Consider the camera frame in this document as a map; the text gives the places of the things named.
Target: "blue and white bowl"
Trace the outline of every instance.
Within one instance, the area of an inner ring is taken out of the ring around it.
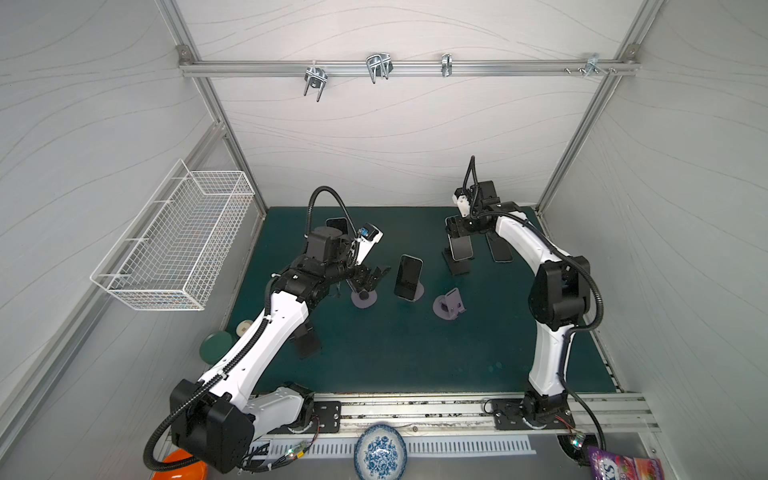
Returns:
[[[399,480],[408,452],[400,434],[389,425],[374,425],[355,444],[355,471],[360,480]]]

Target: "dark green mat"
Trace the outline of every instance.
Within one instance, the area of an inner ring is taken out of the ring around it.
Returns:
[[[522,391],[533,362],[535,321],[528,311],[533,273],[520,257],[494,263],[483,236],[472,237],[472,271],[451,277],[442,258],[448,246],[445,218],[453,207],[353,207],[356,227],[376,225],[384,237],[366,265],[392,266],[379,284],[379,300],[359,310],[349,299],[328,296],[310,317],[323,350],[299,360],[286,342],[262,375],[257,391],[283,382],[316,392],[489,392]],[[529,217],[534,218],[528,209]],[[314,227],[340,217],[338,207],[317,207]],[[253,319],[263,308],[270,274],[302,250],[306,208],[273,207],[266,216],[248,266],[228,330]],[[424,260],[424,296],[409,303],[394,296],[395,277],[404,253]],[[457,286],[467,311],[447,321],[432,312],[432,301]],[[576,335],[568,379],[580,392],[615,392],[589,335]]]

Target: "phone screen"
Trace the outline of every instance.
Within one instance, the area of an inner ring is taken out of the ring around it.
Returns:
[[[498,233],[491,230],[485,234],[488,240],[488,246],[491,248],[491,256],[496,263],[507,263],[512,261],[512,247],[507,240],[501,238]]]
[[[456,217],[448,217],[445,219],[445,226],[448,227],[449,224],[455,222]],[[472,252],[472,238],[470,238],[469,235],[465,237],[453,238],[449,234],[448,243],[451,245],[451,256],[453,257],[453,260],[456,260],[457,262],[460,260],[467,260],[468,258],[472,258],[474,255],[474,252]]]
[[[418,258],[408,255],[400,257],[400,268],[397,270],[397,280],[395,280],[395,295],[411,301],[416,298],[416,287],[422,275],[422,265],[423,262]]]
[[[349,235],[349,227],[346,223],[346,218],[329,218],[326,220],[326,227],[333,227],[337,230],[341,230],[342,235]]]

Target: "snack bag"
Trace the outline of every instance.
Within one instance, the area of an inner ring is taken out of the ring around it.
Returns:
[[[632,458],[589,446],[594,480],[664,480],[661,464],[652,458]]]

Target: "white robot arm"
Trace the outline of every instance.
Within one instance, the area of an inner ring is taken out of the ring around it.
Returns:
[[[321,191],[339,201],[354,237],[332,227],[309,231],[314,200]],[[150,470],[164,472],[204,461],[226,473],[241,465],[254,438],[282,425],[299,430],[309,425],[314,402],[311,391],[291,384],[249,400],[253,389],[291,336],[300,355],[319,349],[307,320],[331,285],[346,281],[355,293],[371,292],[389,268],[371,271],[362,264],[383,234],[369,223],[354,231],[346,207],[329,187],[319,187],[310,198],[305,237],[305,250],[267,284],[265,310],[253,325],[196,383],[182,380],[171,393],[171,414],[144,449],[144,464]],[[192,457],[172,463],[154,458],[154,446],[169,426],[173,443]]]
[[[583,257],[571,257],[553,245],[514,202],[501,202],[492,181],[478,183],[474,168],[473,157],[465,184],[453,195],[461,215],[449,219],[446,229],[449,239],[495,231],[517,250],[535,275],[528,296],[531,314],[536,319],[535,357],[525,397],[515,414],[528,427],[543,429],[556,416],[567,417],[568,394],[574,395],[566,385],[565,372],[571,336],[585,329],[578,325],[590,307],[594,282],[588,284],[591,278],[586,278],[589,262]],[[467,188],[470,173],[475,176],[475,184]]]

